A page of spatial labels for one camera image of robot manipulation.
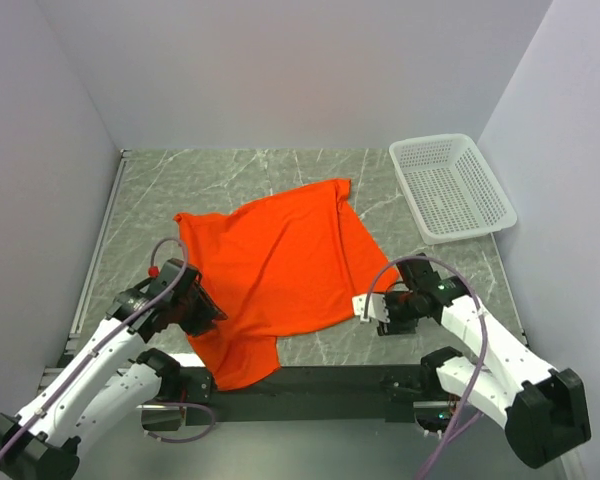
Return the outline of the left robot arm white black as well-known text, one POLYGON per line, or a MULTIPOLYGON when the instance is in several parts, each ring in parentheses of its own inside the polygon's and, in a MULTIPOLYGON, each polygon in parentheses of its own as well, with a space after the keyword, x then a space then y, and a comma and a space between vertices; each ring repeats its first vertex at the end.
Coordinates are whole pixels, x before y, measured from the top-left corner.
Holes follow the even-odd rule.
POLYGON ((34 400, 15 415, 0 414, 0 471, 11 479, 70 479, 94 441, 139 406, 185 416, 208 407, 212 379, 191 390, 181 364, 148 347, 170 325, 190 336, 225 319, 182 260, 153 266, 146 279, 116 295, 87 344, 34 400))

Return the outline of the white plastic mesh basket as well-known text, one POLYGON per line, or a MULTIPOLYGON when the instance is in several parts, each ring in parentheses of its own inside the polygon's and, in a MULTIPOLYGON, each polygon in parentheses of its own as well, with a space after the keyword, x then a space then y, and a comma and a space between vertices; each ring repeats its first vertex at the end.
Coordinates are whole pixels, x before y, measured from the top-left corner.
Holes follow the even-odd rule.
POLYGON ((400 140, 389 146, 389 155, 425 244, 477 238, 517 223, 510 200, 469 136, 400 140))

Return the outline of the aluminium rail frame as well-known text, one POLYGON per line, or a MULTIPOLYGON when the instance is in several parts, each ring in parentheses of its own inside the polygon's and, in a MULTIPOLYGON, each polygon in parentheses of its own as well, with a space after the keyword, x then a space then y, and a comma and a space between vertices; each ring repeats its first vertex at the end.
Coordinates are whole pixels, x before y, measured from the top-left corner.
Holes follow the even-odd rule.
MULTIPOLYGON (((68 349, 76 353, 116 292, 139 280, 155 242, 176 230, 179 211, 228 213, 249 201, 318 181, 351 181, 349 199, 389 256, 417 254, 425 244, 384 149, 186 149, 124 152, 96 264, 68 349)), ((280 339, 281 367, 244 389, 214 392, 182 331, 169 327, 152 345, 176 358, 191 377, 195 403, 266 415, 340 417, 372 397, 396 404, 419 384, 420 361, 450 347, 442 382, 454 394, 467 383, 471 402, 503 412, 524 387, 549 381, 553 367, 534 354, 521 327, 495 240, 486 235, 430 248, 435 267, 449 264, 478 293, 446 309, 441 322, 422 319, 410 334, 381 336, 351 319, 315 333, 280 339)))

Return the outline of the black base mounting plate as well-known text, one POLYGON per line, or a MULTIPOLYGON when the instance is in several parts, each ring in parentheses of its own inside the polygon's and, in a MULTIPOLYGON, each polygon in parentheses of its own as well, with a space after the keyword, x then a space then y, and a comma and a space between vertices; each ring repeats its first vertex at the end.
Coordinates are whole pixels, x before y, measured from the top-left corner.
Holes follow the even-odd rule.
POLYGON ((222 391, 203 367, 181 371, 187 402, 220 422, 382 419, 445 423, 457 394, 433 387, 419 365, 283 367, 248 387, 222 391))

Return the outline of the orange t shirt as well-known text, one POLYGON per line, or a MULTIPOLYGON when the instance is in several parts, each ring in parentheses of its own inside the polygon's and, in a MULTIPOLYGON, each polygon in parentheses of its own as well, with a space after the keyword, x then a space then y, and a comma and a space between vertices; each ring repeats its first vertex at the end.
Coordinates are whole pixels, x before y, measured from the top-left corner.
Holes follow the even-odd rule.
POLYGON ((252 201, 224 215, 174 220, 202 286, 226 314, 188 341, 216 385, 236 390, 280 367, 277 340, 353 317, 352 299, 399 275, 348 202, 351 182, 329 179, 252 201))

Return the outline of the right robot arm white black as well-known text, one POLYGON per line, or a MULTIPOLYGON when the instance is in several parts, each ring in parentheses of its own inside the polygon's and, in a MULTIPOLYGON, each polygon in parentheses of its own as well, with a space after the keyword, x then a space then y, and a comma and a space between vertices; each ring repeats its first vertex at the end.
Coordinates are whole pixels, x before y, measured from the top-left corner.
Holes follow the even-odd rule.
POLYGON ((474 355, 446 348, 421 360, 421 392, 457 397, 456 408, 471 405, 497 423, 526 466, 537 469, 591 438, 582 379, 570 368, 557 370, 518 340, 486 308, 468 280, 424 254, 387 264, 398 270, 402 291, 374 288, 353 298, 354 313, 375 320, 381 335, 411 332, 430 318, 474 355))

